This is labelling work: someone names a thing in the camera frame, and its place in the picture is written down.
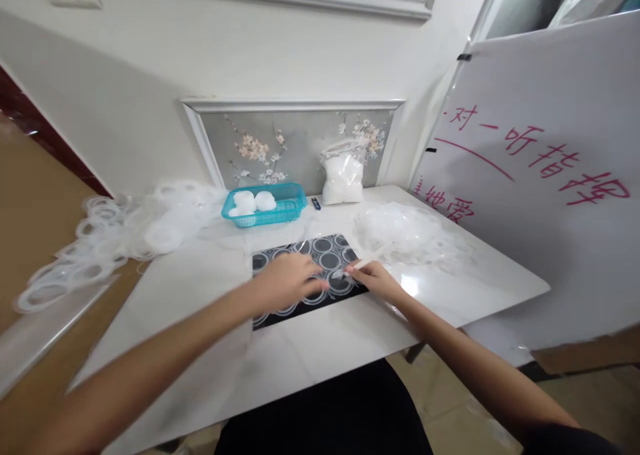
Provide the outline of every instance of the red handwriting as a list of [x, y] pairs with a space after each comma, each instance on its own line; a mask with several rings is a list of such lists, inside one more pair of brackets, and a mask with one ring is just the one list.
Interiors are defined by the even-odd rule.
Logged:
[[[572, 201], [571, 203], [567, 203], [567, 205], [577, 205], [579, 203], [585, 203], [588, 201], [589, 203], [593, 203], [597, 205], [597, 199], [603, 199], [606, 195], [610, 195], [617, 198], [629, 198], [631, 194], [629, 190], [620, 182], [618, 179], [610, 179], [608, 181], [601, 181], [602, 178], [608, 177], [611, 175], [611, 172], [602, 173], [601, 175], [590, 177], [588, 175], [582, 174], [583, 179], [581, 181], [577, 181], [572, 179], [569, 183], [563, 186], [558, 191], [564, 191], [566, 189], [575, 187], [575, 186], [585, 186], [587, 189], [591, 190], [590, 196], [585, 195], [582, 191], [578, 191], [577, 194], [582, 197], [582, 199], [578, 201]], [[591, 187], [587, 186], [587, 183], [593, 183]]]
[[562, 159], [560, 161], [554, 161], [553, 163], [551, 163], [551, 164], [545, 166], [543, 169], [541, 169], [540, 173], [542, 173], [542, 178], [549, 178], [550, 176], [557, 175], [558, 173], [563, 171], [565, 168], [574, 168], [575, 165], [569, 165], [568, 162], [571, 161], [571, 160], [580, 161], [580, 159], [577, 158], [578, 152], [576, 151], [575, 153], [572, 153], [571, 155], [567, 155], [562, 150], [565, 146], [567, 146], [566, 143], [564, 145], [560, 145], [558, 147], [554, 147], [554, 146], [548, 145], [547, 148], [551, 148], [551, 151], [549, 153], [544, 154], [544, 155], [538, 153], [539, 158], [537, 160], [535, 160], [533, 163], [530, 163], [529, 164], [529, 168], [534, 166], [539, 161], [544, 160], [545, 158], [551, 158], [551, 155], [553, 155], [554, 153], [560, 153], [562, 155]]
[[473, 210], [469, 208], [472, 204], [472, 201], [465, 201], [461, 198], [456, 198], [455, 203], [450, 203], [447, 211], [449, 211], [449, 216], [447, 218], [452, 219], [455, 223], [465, 216], [473, 216]]
[[[439, 191], [435, 185], [433, 185], [427, 192], [425, 201], [430, 204], [432, 208], [438, 209], [438, 205], [443, 205], [443, 203], [446, 202], [445, 192]], [[458, 223], [460, 219], [465, 216], [473, 216], [473, 210], [470, 208], [472, 203], [472, 201], [467, 201], [462, 198], [455, 198], [455, 201], [451, 202], [447, 207], [447, 212], [449, 213], [447, 218]]]
[[415, 186], [415, 190], [413, 190], [413, 193], [416, 196], [420, 196], [420, 189], [422, 188], [422, 177], [420, 177], [420, 181], [418, 182], [418, 184]]
[[454, 121], [458, 121], [459, 123], [462, 123], [462, 126], [458, 128], [459, 131], [462, 131], [464, 127], [467, 126], [467, 123], [469, 123], [471, 116], [477, 113], [476, 108], [477, 108], [477, 105], [474, 105], [474, 107], [471, 108], [470, 110], [466, 108], [456, 108], [458, 113], [456, 113], [456, 116], [453, 117], [453, 119], [449, 123], [453, 123]]
[[537, 142], [535, 138], [530, 138], [527, 136], [529, 135], [529, 133], [533, 131], [544, 131], [544, 130], [542, 128], [529, 126], [528, 130], [522, 133], [521, 135], [520, 133], [515, 131], [515, 128], [512, 128], [511, 131], [507, 134], [507, 137], [505, 138], [506, 140], [513, 140], [507, 147], [507, 151], [509, 151], [516, 143], [519, 146], [519, 148], [515, 150], [513, 153], [510, 153], [509, 155], [514, 156], [515, 154], [519, 153], [525, 146], [529, 145], [529, 143]]
[[496, 170], [498, 170], [500, 173], [502, 173], [505, 177], [509, 178], [511, 181], [513, 181], [515, 183], [515, 180], [511, 177], [511, 175], [509, 175], [506, 171], [504, 171], [502, 168], [500, 168], [498, 165], [496, 165], [495, 163], [493, 163], [492, 161], [488, 160], [487, 158], [483, 157], [482, 155], [480, 155], [479, 153], [476, 153], [473, 150], [470, 150], [469, 148], [463, 147], [462, 145], [458, 145], [457, 143], [453, 143], [452, 141], [449, 140], [445, 140], [442, 138], [434, 138], [435, 141], [440, 141], [441, 143], [447, 143], [449, 145], [458, 147], [460, 149], [463, 149], [464, 151], [466, 151], [467, 153], [470, 153], [471, 155], [477, 156], [479, 159], [481, 159], [482, 161], [484, 161], [485, 163], [488, 163], [489, 165], [491, 165], [492, 167], [494, 167]]
[[[453, 123], [457, 121], [460, 125], [458, 127], [458, 131], [462, 131], [465, 129], [469, 120], [473, 115], [479, 115], [477, 110], [478, 106], [474, 105], [472, 109], [467, 109], [465, 107], [457, 108], [456, 115], [453, 119], [449, 120], [449, 123]], [[478, 123], [478, 126], [483, 128], [497, 130], [499, 129], [498, 125], [492, 125], [489, 123]], [[510, 156], [517, 155], [522, 150], [524, 150], [530, 143], [537, 143], [538, 139], [535, 137], [537, 133], [543, 133], [545, 130], [543, 128], [538, 128], [532, 125], [529, 125], [527, 129], [518, 130], [516, 127], [509, 130], [507, 133], [505, 140], [510, 141], [511, 143], [505, 148], [506, 151], [509, 152]], [[452, 141], [448, 141], [442, 138], [434, 138], [435, 141], [440, 141], [442, 143], [448, 143], [449, 145], [458, 147], [460, 149], [465, 150], [467, 153], [471, 153], [472, 155], [478, 157], [480, 160], [488, 163], [490, 166], [500, 171], [504, 176], [509, 178], [511, 181], [515, 181], [505, 170], [500, 168], [498, 165], [488, 160], [486, 157], [476, 153], [469, 148], [466, 148], [458, 143], [453, 143]], [[546, 179], [565, 171], [566, 169], [571, 169], [576, 167], [576, 163], [580, 162], [578, 158], [579, 153], [576, 151], [575, 153], [571, 153], [571, 150], [567, 148], [567, 144], [561, 144], [558, 146], [547, 145], [549, 151], [546, 153], [538, 153], [538, 158], [533, 160], [528, 166], [532, 168], [533, 166], [540, 168], [540, 178]], [[578, 191], [577, 195], [580, 195], [581, 199], [576, 201], [570, 201], [567, 205], [578, 205], [580, 203], [593, 203], [597, 204], [597, 200], [603, 199], [605, 196], [617, 197], [617, 198], [629, 198], [631, 194], [629, 190], [624, 186], [624, 184], [617, 178], [611, 176], [611, 172], [602, 173], [601, 175], [590, 177], [583, 173], [583, 179], [578, 181], [572, 179], [565, 186], [560, 188], [558, 191], [565, 191], [569, 188], [576, 186], [583, 186], [583, 191]], [[420, 180], [420, 184], [416, 187], [417, 192], [421, 187], [422, 179]], [[430, 203], [432, 207], [436, 208], [436, 205], [440, 205], [444, 203], [445, 192], [435, 191], [435, 186], [431, 187], [429, 193], [427, 194], [426, 202]], [[469, 207], [471, 205], [470, 201], [465, 201], [463, 199], [456, 198], [455, 203], [450, 203], [447, 211], [450, 211], [449, 217], [453, 219], [456, 223], [457, 220], [463, 216], [472, 216], [473, 210]]]
[[435, 208], [436, 205], [441, 205], [445, 202], [445, 192], [444, 191], [435, 191], [435, 185], [431, 187], [429, 192], [427, 193], [427, 197], [425, 198], [427, 203], [431, 204], [432, 208]]

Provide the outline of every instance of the hand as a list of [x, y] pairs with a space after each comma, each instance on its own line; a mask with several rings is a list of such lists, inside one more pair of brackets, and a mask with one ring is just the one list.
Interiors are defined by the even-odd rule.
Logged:
[[322, 272], [310, 255], [283, 254], [247, 284], [253, 316], [282, 310], [304, 297], [329, 289], [329, 282], [311, 278]]
[[355, 262], [350, 263], [345, 268], [345, 272], [350, 274], [354, 280], [364, 284], [374, 294], [391, 304], [398, 297], [407, 295], [407, 292], [402, 289], [400, 284], [394, 280], [379, 262], [371, 262], [360, 270], [354, 269], [353, 266], [359, 262], [360, 260], [355, 260]]

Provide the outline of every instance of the whiteboard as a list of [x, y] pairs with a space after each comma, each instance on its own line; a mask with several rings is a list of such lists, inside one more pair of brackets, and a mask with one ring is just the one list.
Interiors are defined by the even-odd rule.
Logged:
[[529, 348], [638, 322], [640, 12], [470, 53], [411, 192], [551, 285], [500, 315]]

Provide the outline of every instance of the circle pattern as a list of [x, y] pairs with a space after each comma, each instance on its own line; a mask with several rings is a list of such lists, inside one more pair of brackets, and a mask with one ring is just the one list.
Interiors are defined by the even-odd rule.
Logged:
[[[361, 287], [353, 278], [342, 276], [344, 267], [348, 263], [357, 259], [355, 252], [351, 249], [343, 235], [330, 235], [257, 252], [253, 255], [253, 275], [256, 276], [277, 256], [284, 253], [296, 252], [310, 254], [313, 261], [322, 267], [322, 272], [318, 275], [314, 275], [312, 278], [327, 280], [329, 282], [329, 289], [320, 293], [311, 294], [310, 296], [303, 298], [300, 302], [293, 304], [284, 310], [264, 314], [255, 318], [253, 320], [254, 330], [261, 328], [262, 326], [277, 323], [275, 320], [270, 322], [268, 320], [269, 316], [276, 316], [279, 319], [282, 319], [303, 314], [310, 310], [314, 310], [314, 307], [316, 306], [319, 308], [319, 306], [322, 306], [323, 302], [326, 302], [328, 299], [335, 301], [349, 295], [357, 287]], [[366, 291], [366, 289], [359, 290], [357, 293], [362, 293], [363, 291]]]

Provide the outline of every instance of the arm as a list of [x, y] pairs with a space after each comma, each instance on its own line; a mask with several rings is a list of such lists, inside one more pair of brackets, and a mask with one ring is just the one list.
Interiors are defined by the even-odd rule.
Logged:
[[579, 427], [554, 399], [519, 370], [456, 330], [405, 292], [373, 262], [347, 272], [407, 318], [420, 338], [444, 360], [469, 391], [518, 441], [542, 425]]
[[207, 348], [244, 321], [326, 288], [310, 256], [287, 254], [255, 279], [132, 348], [72, 391], [29, 454], [100, 453]]

